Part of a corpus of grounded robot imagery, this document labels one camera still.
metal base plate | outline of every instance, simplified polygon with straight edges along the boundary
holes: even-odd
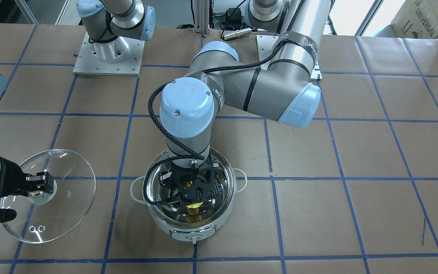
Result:
[[[258,58],[259,60],[266,59],[268,56],[270,56],[271,52],[273,51],[273,45],[275,45],[275,42],[278,40],[278,36],[276,35],[256,35],[256,45],[258,47]],[[261,65],[262,69],[268,69],[268,65],[270,62],[266,62]],[[320,73],[319,64],[315,64],[315,67],[313,68],[311,80],[321,80],[322,74]]]
[[[80,75],[139,76],[144,41],[131,38],[126,39],[131,48],[129,59],[118,63],[108,64],[103,63],[94,57],[94,54],[92,53],[92,45],[89,43],[89,35],[86,33],[73,72]]]

black tape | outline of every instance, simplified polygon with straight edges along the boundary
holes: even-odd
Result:
[[[309,75],[309,77],[311,76],[310,70],[309,70],[306,66],[304,66],[304,64],[301,64],[301,63],[299,63],[299,62],[297,62],[297,61],[290,60],[290,59],[278,59],[278,60],[276,60],[276,61],[273,61],[273,62],[271,62],[271,63],[268,65],[268,68],[270,68],[271,65],[276,64],[276,63],[290,63],[290,64],[297,65],[297,66],[303,68],[303,69],[307,72],[307,74]]]
[[[281,13],[280,22],[278,22],[278,28],[276,29],[276,33],[280,34],[281,27],[283,25],[283,21],[285,21],[285,16],[287,16],[288,7],[290,6],[289,2],[285,4],[285,7],[283,7],[283,11]]]
[[[261,71],[261,68],[257,68],[254,71],[254,74],[252,75],[251,83],[248,88],[248,93],[246,94],[246,98],[244,99],[244,105],[243,110],[248,111],[249,102],[251,100],[252,91],[254,90],[254,85],[256,85],[256,81],[258,80],[259,72]]]

silver robot arm segment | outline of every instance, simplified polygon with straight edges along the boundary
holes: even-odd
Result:
[[[303,128],[311,122],[320,101],[320,88],[309,83],[310,74],[318,58],[318,45],[331,3],[331,0],[291,3],[286,14],[289,24],[282,26],[273,50],[276,55],[270,57],[267,70],[257,67],[259,64],[240,63],[233,48],[213,41],[194,57],[185,77],[153,93],[148,110],[167,136],[172,166],[184,169],[180,172],[186,174],[202,164],[214,164],[207,162],[211,127],[224,104],[294,127]],[[161,124],[152,109],[153,99],[160,92]],[[153,167],[145,177],[144,189],[151,170]],[[169,182],[173,172],[160,177],[164,186],[177,183],[178,180]],[[186,204],[186,201],[197,202],[190,194],[182,197],[181,193],[175,200],[162,202]]]
[[[148,41],[155,28],[155,10],[141,0],[78,0],[77,8],[89,37],[99,43],[117,37]]]

metal connector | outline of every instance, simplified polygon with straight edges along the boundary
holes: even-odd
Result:
[[[233,40],[251,33],[251,28],[245,28],[241,30],[233,31],[232,33],[228,33],[224,35],[224,40]]]

floor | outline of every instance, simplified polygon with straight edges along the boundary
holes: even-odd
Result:
[[[70,149],[97,176],[89,214],[62,238],[23,244],[0,226],[0,273],[438,274],[438,40],[324,36],[305,129],[224,108],[212,147],[250,181],[193,245],[160,231],[129,186],[166,149],[149,95],[219,33],[156,29],[139,78],[73,75],[84,33],[0,25],[0,155]],[[230,44],[257,60],[253,36]]]

